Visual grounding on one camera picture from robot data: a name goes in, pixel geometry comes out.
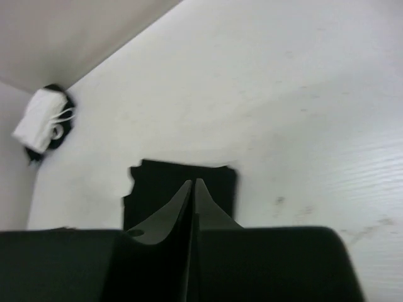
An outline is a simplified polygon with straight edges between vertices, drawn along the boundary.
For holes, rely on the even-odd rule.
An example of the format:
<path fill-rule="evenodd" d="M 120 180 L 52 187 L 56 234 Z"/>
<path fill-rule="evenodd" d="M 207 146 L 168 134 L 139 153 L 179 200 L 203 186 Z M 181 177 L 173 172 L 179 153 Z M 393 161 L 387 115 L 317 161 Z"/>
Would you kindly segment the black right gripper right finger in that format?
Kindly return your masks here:
<path fill-rule="evenodd" d="M 193 193 L 191 231 L 191 300 L 225 301 L 235 269 L 230 264 L 228 243 L 232 231 L 241 230 L 212 198 L 203 179 Z"/>

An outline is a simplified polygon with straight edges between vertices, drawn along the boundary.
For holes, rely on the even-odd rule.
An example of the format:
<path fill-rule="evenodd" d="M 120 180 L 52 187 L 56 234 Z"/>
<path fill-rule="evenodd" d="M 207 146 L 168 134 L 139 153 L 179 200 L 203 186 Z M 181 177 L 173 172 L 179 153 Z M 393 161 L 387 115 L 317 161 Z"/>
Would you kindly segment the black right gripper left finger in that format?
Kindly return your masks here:
<path fill-rule="evenodd" d="M 147 301 L 186 300 L 191 190 L 192 181 L 185 181 L 167 204 L 128 231 L 139 248 L 135 284 Z"/>

